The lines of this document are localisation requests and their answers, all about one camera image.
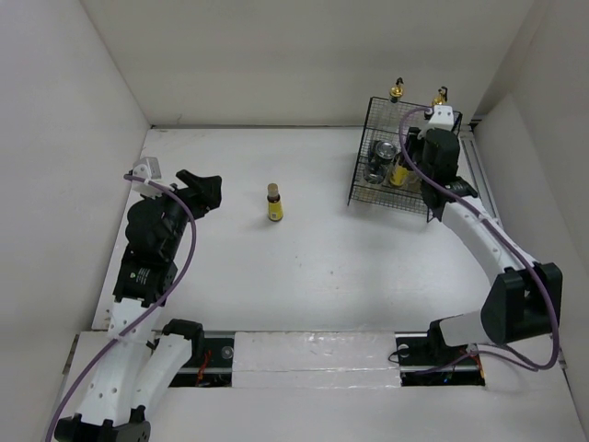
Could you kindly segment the clear oil bottle gold spout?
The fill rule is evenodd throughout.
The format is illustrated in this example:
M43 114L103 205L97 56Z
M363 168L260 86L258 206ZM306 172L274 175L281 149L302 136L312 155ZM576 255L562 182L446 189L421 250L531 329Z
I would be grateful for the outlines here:
M432 100L432 106L443 106L448 101L448 88L447 87L439 87L437 94Z

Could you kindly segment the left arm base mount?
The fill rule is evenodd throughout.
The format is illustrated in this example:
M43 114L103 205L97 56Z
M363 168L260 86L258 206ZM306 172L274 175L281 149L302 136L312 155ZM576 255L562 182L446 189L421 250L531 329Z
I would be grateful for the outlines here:
M212 336L204 340L200 359L185 364L173 378L175 388L225 388L232 385L233 336Z

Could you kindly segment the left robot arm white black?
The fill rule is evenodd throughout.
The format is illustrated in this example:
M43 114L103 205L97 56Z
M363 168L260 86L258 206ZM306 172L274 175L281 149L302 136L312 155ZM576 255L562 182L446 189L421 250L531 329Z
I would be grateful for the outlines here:
M198 219L222 202L222 179L176 174L181 187L151 172L125 175L141 196L127 211L127 245L113 290L108 341L73 381L49 424L48 441L146 441L150 420L184 365L204 357L203 327L156 323L191 266Z

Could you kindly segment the tan spice grinder silver top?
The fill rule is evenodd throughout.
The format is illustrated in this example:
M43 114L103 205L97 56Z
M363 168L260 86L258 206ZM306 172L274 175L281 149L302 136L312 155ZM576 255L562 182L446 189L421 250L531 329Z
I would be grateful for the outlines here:
M368 184L378 185L383 182L383 180L385 179L386 173L387 173L386 171L382 171L380 169L379 170L368 169L364 173L364 180Z

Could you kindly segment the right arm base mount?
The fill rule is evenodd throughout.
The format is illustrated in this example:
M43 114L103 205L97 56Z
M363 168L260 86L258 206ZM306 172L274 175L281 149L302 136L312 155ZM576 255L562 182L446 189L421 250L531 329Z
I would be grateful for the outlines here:
M397 338L388 361L397 366L402 387L484 387L482 363L467 346L429 348L424 338Z

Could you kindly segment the dark sauce bottle gold spout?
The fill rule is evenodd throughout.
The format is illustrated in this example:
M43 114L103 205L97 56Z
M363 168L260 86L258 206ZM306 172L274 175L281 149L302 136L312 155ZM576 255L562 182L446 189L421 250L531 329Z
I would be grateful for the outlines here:
M402 77L398 77L395 84L391 87L388 92L388 100L391 103L397 103L404 95L404 80Z

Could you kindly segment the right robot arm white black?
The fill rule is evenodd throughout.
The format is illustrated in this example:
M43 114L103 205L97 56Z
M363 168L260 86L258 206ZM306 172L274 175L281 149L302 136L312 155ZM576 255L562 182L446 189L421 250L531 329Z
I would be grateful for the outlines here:
M491 289L478 310L433 321L423 349L444 363L459 348L496 346L549 334L552 351L547 363L522 356L533 370L553 367L560 351L562 272L553 262L542 263L522 250L484 208L475 189L457 174L457 136L433 128L408 130L402 155L421 179L422 199L433 216L453 231L487 275Z

